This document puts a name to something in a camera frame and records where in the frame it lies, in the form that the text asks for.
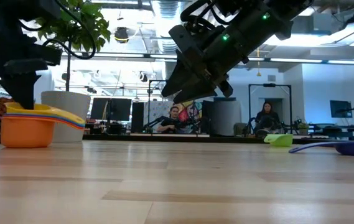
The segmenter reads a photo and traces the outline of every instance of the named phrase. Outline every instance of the computer monitor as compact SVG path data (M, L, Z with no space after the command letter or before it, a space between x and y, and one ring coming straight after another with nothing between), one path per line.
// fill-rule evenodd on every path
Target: computer monitor
M352 118L351 103L348 101L330 100L332 118Z
M131 103L132 100L130 99L94 98L91 110L91 119L129 121Z

